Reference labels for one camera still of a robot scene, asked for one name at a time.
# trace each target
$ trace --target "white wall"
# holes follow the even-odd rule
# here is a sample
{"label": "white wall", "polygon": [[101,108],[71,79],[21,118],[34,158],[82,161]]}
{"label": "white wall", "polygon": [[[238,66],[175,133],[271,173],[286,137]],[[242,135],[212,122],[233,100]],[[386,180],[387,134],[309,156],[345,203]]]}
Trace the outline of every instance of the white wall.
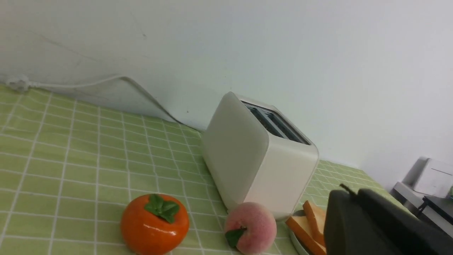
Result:
{"label": "white wall", "polygon": [[[234,91],[271,103],[321,156],[386,188],[420,156],[453,163],[453,2],[2,0],[0,74],[133,76],[205,128]],[[117,82],[81,98],[156,114]]]}

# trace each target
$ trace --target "black object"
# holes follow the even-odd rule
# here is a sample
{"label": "black object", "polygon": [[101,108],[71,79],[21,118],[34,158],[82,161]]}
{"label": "black object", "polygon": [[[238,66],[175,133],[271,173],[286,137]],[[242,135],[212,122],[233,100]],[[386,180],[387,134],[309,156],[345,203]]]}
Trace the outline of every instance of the black object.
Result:
{"label": "black object", "polygon": [[369,189],[329,194],[327,255],[451,255],[453,239]]}
{"label": "black object", "polygon": [[419,214],[423,212],[426,206],[431,207],[442,218],[453,225],[453,200],[451,198],[424,196],[423,204],[418,208]]}

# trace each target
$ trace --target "white cable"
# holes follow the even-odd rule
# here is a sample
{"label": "white cable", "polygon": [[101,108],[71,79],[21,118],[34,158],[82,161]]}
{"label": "white cable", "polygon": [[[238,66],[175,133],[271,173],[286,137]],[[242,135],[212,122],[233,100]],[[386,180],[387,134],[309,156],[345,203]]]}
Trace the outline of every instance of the white cable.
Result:
{"label": "white cable", "polygon": [[128,81],[132,83],[137,89],[139,89],[143,94],[146,95],[146,97],[151,100],[157,108],[159,108],[161,111],[163,111],[165,114],[167,114],[172,120],[175,122],[186,125],[179,120],[177,120],[173,115],[171,115],[143,86],[141,86],[138,82],[136,82],[133,78],[124,76],[121,74],[113,74],[108,78],[97,80],[92,83],[85,83],[85,84],[72,84],[72,85],[62,85],[62,84],[47,84],[47,83],[39,83],[39,82],[33,82],[28,79],[27,76],[25,75],[19,75],[19,76],[14,76],[7,78],[5,84],[12,88],[13,90],[17,91],[27,91],[29,88],[85,88],[85,87],[90,87],[94,85],[98,85],[104,82],[116,80],[116,79],[122,79],[125,81]]}

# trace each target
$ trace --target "toaster top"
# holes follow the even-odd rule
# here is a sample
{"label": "toaster top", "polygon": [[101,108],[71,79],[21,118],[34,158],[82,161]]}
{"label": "toaster top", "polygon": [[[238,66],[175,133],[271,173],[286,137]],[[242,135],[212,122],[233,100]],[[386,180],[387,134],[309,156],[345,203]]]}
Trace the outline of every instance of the toaster top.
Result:
{"label": "toaster top", "polygon": [[245,101],[241,102],[269,133],[294,142],[311,145],[311,143],[300,135],[299,132],[281,117],[279,113]]}

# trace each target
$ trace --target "green checkered tablecloth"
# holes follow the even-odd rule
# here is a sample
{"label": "green checkered tablecloth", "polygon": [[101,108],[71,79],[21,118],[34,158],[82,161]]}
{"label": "green checkered tablecloth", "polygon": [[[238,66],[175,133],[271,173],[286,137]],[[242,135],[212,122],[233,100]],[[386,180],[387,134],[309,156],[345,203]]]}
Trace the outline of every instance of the green checkered tablecloth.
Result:
{"label": "green checkered tablecloth", "polygon": [[[122,211],[152,192],[176,197],[189,211],[189,233],[173,255],[238,254],[223,237],[227,213],[202,159],[199,132],[4,86],[0,128],[0,255],[131,254],[121,240]],[[301,202],[325,208],[340,182],[393,199],[364,172],[321,161]],[[266,254],[296,254],[283,223]]]}

